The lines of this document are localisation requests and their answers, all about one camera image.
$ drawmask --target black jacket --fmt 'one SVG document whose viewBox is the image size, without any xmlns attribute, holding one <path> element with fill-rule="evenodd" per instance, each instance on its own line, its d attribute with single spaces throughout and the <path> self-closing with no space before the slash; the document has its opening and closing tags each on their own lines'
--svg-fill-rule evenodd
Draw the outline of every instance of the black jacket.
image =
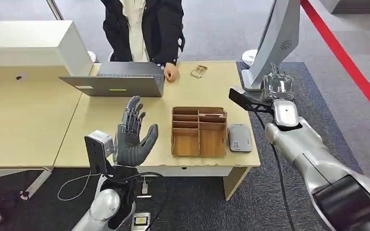
<svg viewBox="0 0 370 231">
<path fill-rule="evenodd" d="M 116 62 L 132 61 L 127 18 L 122 14 L 119 0 L 101 0 L 106 7 L 103 29 Z M 185 44 L 182 34 L 181 0 L 146 0 L 142 29 L 150 61 L 157 64 L 176 64 L 179 38 L 181 49 Z"/>
</svg>

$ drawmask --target speaker grille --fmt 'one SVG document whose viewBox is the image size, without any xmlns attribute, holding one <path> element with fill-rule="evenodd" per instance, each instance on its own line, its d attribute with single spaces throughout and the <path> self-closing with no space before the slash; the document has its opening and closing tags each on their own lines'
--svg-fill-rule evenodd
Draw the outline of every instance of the speaker grille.
<svg viewBox="0 0 370 231">
<path fill-rule="evenodd" d="M 293 41 L 291 41 L 290 39 L 286 39 L 284 40 L 281 45 L 280 45 L 280 49 L 282 50 L 287 50 L 288 48 L 290 48 L 291 46 L 293 45 Z"/>
</svg>

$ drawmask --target wooden table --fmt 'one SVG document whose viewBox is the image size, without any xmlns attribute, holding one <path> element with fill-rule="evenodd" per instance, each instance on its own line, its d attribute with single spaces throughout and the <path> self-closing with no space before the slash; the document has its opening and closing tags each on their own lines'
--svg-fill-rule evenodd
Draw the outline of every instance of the wooden table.
<svg viewBox="0 0 370 231">
<path fill-rule="evenodd" d="M 0 67 L 0 176 L 43 170 L 24 200 L 51 175 L 81 96 L 64 75 L 63 66 Z"/>
<path fill-rule="evenodd" d="M 201 79 L 189 74 L 198 64 L 208 68 Z M 252 131 L 253 150 L 247 154 L 232 153 L 227 148 L 224 158 L 173 157 L 171 117 L 174 106 L 223 107 L 228 112 L 228 124 L 244 123 L 250 127 L 248 113 L 228 99 L 229 88 L 240 86 L 236 64 L 234 61 L 182 62 L 178 66 L 181 77 L 175 83 L 165 82 L 162 98 L 141 99 L 143 111 L 147 114 L 140 137 L 144 137 L 147 128 L 154 123 L 158 124 L 159 137 L 139 170 L 168 173 L 168 176 L 224 176 L 225 196 L 229 200 L 250 168 L 260 165 Z M 93 67 L 91 75 L 96 75 L 98 67 L 99 64 Z M 128 100 L 129 98 L 124 97 L 89 97 L 83 94 L 54 166 L 88 167 L 84 136 L 94 130 L 114 136 Z"/>
</svg>

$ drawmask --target gray robot hand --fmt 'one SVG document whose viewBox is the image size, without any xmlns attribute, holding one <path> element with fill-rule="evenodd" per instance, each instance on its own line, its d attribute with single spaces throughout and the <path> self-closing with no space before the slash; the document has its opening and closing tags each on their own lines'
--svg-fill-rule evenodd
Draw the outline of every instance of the gray robot hand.
<svg viewBox="0 0 370 231">
<path fill-rule="evenodd" d="M 140 141 L 141 123 L 145 112 L 140 113 L 143 104 L 139 101 L 139 96 L 133 96 L 130 99 L 123 113 L 121 124 L 117 127 L 113 159 L 118 165 L 135 167 L 142 164 L 158 138 L 158 125 L 153 124 L 149 127 L 144 139 Z"/>
</svg>

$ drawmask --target robotic arm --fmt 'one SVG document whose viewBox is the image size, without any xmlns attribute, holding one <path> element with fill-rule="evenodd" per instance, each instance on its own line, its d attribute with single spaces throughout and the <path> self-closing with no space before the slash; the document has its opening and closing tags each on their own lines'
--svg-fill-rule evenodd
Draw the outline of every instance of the robotic arm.
<svg viewBox="0 0 370 231">
<path fill-rule="evenodd" d="M 273 66 L 264 78 L 262 101 L 243 90 L 231 89 L 229 98 L 247 111 L 270 113 L 267 139 L 299 172 L 310 200 L 326 228 L 332 231 L 370 231 L 370 179 L 344 166 L 323 144 L 320 135 L 298 116 L 292 79 Z"/>
<path fill-rule="evenodd" d="M 261 101 L 242 89 L 230 89 L 229 98 L 247 111 L 274 117 L 265 126 L 266 137 L 303 177 L 313 207 L 328 230 L 370 231 L 370 179 L 335 159 L 320 135 L 298 116 L 292 79 L 286 73 L 273 65 L 262 89 Z M 117 230 L 135 211 L 135 166 L 145 161 L 158 137 L 158 127 L 152 125 L 140 141 L 145 113 L 140 114 L 142 104 L 136 106 L 139 100 L 134 96 L 129 101 L 114 143 L 100 131 L 85 137 L 92 172 L 102 175 L 94 201 L 74 231 Z M 106 159 L 111 154 L 114 166 Z"/>
<path fill-rule="evenodd" d="M 146 137 L 139 134 L 145 112 L 139 96 L 130 99 L 117 127 L 115 140 L 101 131 L 84 137 L 90 168 L 101 173 L 90 209 L 74 231 L 117 230 L 135 212 L 135 186 L 139 177 L 136 166 L 142 164 L 158 138 L 158 126 L 150 126 Z M 114 166 L 107 157 L 113 154 Z"/>
</svg>

